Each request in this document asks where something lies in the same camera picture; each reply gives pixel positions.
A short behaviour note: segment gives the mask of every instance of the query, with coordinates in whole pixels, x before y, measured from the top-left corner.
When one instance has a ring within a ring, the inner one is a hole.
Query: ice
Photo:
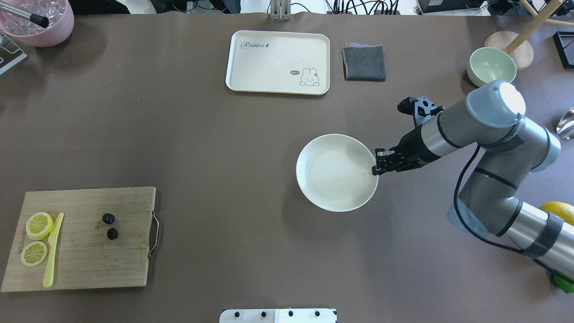
[[[30,12],[35,13],[40,16],[48,17],[50,21],[48,28],[53,26],[64,14],[65,5],[62,5],[63,2],[60,1],[45,1],[45,0],[31,0],[28,3],[20,4],[20,8]],[[12,34],[16,34],[19,36],[29,36],[33,34],[37,34],[44,28],[27,21],[26,19],[16,17],[11,14],[2,13],[2,17],[4,18],[4,27],[6,31]]]

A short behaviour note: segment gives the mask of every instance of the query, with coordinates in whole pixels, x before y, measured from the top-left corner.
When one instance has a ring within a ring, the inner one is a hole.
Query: round white plate
[[[297,183],[316,206],[347,212],[363,206],[375,193],[379,177],[375,157],[357,139],[325,134],[309,142],[297,159]]]

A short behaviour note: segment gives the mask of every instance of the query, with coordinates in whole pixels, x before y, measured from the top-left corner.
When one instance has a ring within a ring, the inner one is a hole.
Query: gray cloth
[[[347,43],[347,46],[343,46],[343,64],[345,80],[384,81],[387,79],[383,45]]]

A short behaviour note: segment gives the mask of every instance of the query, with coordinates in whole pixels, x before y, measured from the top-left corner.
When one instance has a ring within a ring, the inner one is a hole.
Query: white floor
[[[152,3],[149,0],[118,0],[119,2],[123,3],[127,6],[131,13],[156,13],[154,10]],[[300,3],[306,6],[311,12],[314,13],[326,13],[329,10],[329,7],[326,1],[323,0],[291,0],[291,3]],[[360,4],[360,0],[354,0],[355,4]],[[540,8],[544,0],[534,0],[534,5],[536,8]],[[210,3],[208,0],[201,0],[199,2],[200,6],[202,7],[210,7]],[[371,9],[373,3],[368,3],[367,9]],[[192,3],[188,2],[188,8],[192,8]],[[269,6],[269,1],[267,0],[241,0],[241,13],[251,13],[251,12],[267,12],[267,8]],[[398,11],[402,15],[415,15],[417,14],[415,11],[415,7],[417,6],[417,0],[398,0]],[[362,5],[357,6],[358,14],[365,14],[364,8]],[[291,6],[291,13],[298,13],[306,11],[302,6],[299,5],[292,5]],[[193,14],[205,14],[205,13],[219,13],[216,10],[206,10],[202,8],[195,8],[191,10],[189,13]],[[429,16],[489,16],[490,13],[486,8],[482,10],[452,10],[452,11],[442,11],[437,13],[428,13],[425,15]]]

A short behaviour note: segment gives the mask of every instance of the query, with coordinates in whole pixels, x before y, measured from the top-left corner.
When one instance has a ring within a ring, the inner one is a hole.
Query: wooden cutting board
[[[35,267],[20,259],[23,247],[32,242],[26,221],[37,212],[54,220],[64,213],[54,284],[48,290],[145,286],[155,202],[155,187],[26,193],[1,290],[46,290],[42,281],[48,258]],[[105,224],[104,213],[113,214],[115,222]],[[118,230],[115,240],[107,238],[110,227]],[[42,241],[49,248],[48,238]]]

